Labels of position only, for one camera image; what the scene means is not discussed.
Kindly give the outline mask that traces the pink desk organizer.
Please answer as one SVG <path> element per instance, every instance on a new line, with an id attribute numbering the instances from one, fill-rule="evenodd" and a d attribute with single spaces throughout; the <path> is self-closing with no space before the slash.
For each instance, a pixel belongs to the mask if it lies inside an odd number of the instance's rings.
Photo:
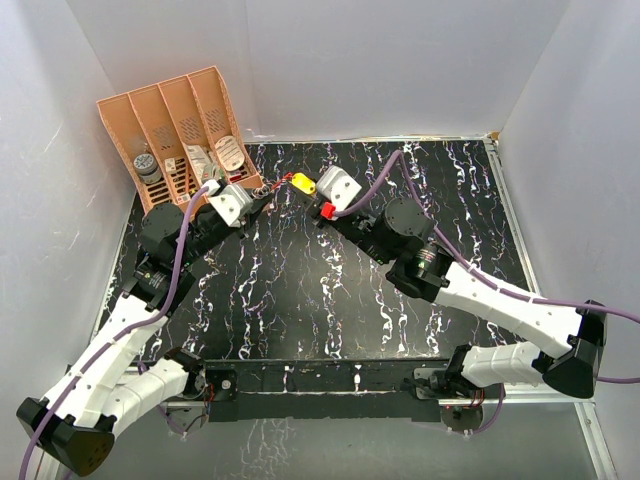
<path id="1" fill-rule="evenodd" d="M 183 144 L 200 145 L 209 151 L 215 177 L 248 190 L 264 185 L 251 160 L 231 105 L 225 81 L 215 66 L 181 75 L 97 102 L 102 123 L 134 181 L 145 213 L 164 203 L 185 210 L 204 181 L 193 173 Z M 216 154 L 215 143 L 233 135 L 245 155 L 244 165 L 226 171 Z M 152 154 L 163 179 L 145 185 L 133 167 L 140 154 Z M 176 175 L 165 170 L 164 160 L 181 158 Z"/>

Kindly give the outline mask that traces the white paper packets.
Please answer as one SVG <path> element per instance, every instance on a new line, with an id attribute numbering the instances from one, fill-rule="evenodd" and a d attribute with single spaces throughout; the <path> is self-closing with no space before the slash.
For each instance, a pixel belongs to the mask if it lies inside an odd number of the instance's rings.
<path id="1" fill-rule="evenodd" d="M 215 177 L 216 168 L 206 148 L 186 143 L 183 144 L 183 148 L 197 179 L 207 181 Z"/>

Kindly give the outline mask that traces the grey round tin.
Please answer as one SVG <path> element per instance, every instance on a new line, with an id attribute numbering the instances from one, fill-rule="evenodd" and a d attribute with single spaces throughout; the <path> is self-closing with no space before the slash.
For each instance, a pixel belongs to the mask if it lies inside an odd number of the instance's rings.
<path id="1" fill-rule="evenodd" d="M 154 185 L 163 179 L 162 172 L 155 157 L 150 153 L 138 155 L 133 160 L 133 167 L 145 185 Z"/>

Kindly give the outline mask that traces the black base bar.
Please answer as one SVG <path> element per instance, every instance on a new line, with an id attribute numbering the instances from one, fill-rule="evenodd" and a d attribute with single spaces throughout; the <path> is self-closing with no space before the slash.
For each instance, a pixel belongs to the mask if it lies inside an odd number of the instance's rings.
<path id="1" fill-rule="evenodd" d="M 440 359 L 209 360 L 211 422 L 257 419 L 482 420 L 481 408 L 499 388 L 482 393 L 434 392 Z"/>

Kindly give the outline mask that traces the oval white labelled tin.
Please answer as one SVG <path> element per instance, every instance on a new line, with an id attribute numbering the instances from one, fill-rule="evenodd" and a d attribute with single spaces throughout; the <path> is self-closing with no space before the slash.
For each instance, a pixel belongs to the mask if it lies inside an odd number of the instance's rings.
<path id="1" fill-rule="evenodd" d="M 215 151 L 226 171 L 238 170 L 245 163 L 243 150 L 233 135 L 221 137 L 215 143 Z"/>

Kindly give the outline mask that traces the small white card box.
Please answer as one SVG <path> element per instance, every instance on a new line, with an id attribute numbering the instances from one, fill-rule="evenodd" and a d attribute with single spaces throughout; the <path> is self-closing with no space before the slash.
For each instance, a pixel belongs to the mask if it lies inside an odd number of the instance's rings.
<path id="1" fill-rule="evenodd" d="M 169 175 L 176 175 L 181 167 L 183 160 L 181 158 L 167 158 L 164 160 L 165 170 Z"/>

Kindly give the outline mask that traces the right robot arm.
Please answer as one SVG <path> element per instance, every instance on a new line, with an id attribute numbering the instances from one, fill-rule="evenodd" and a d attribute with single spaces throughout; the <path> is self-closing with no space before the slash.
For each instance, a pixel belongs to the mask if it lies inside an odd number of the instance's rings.
<path id="1" fill-rule="evenodd" d="M 545 384 L 571 397 L 593 396 L 606 343 L 606 315 L 598 303 L 551 306 L 522 292 L 503 294 L 495 280 L 483 283 L 432 240 L 434 223 L 412 199 L 394 199 L 377 215 L 361 209 L 333 218 L 333 206 L 321 195 L 298 196 L 318 227 L 332 227 L 388 265 L 385 277 L 401 293 L 470 313 L 522 339 L 498 347 L 461 345 L 445 369 L 414 373 L 410 388 L 441 398 L 472 396 L 496 384 Z"/>

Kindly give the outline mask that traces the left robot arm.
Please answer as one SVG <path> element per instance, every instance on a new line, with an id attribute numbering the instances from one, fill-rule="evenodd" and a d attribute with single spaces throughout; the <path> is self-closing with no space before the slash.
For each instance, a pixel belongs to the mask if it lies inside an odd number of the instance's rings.
<path id="1" fill-rule="evenodd" d="M 53 387 L 40 398 L 25 398 L 17 409 L 30 437 L 19 478 L 26 478 L 35 449 L 79 477 L 90 475 L 147 412 L 171 397 L 194 399 L 204 392 L 203 362 L 180 347 L 135 379 L 121 378 L 193 286 L 190 266 L 228 237 L 243 235 L 271 199 L 242 187 L 202 188 L 185 210 L 163 203 L 146 214 L 138 262 L 110 318 Z"/>

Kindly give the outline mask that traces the silver key red tag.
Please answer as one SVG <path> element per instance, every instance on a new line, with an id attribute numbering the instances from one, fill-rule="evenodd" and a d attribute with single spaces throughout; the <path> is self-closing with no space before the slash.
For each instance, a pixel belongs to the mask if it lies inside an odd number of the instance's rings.
<path id="1" fill-rule="evenodd" d="M 286 181 L 290 180 L 293 176 L 292 172 L 288 172 L 287 174 L 285 174 L 280 180 L 278 180 L 275 184 L 274 184 L 274 188 L 277 187 L 278 185 L 281 185 L 282 183 L 285 183 Z"/>

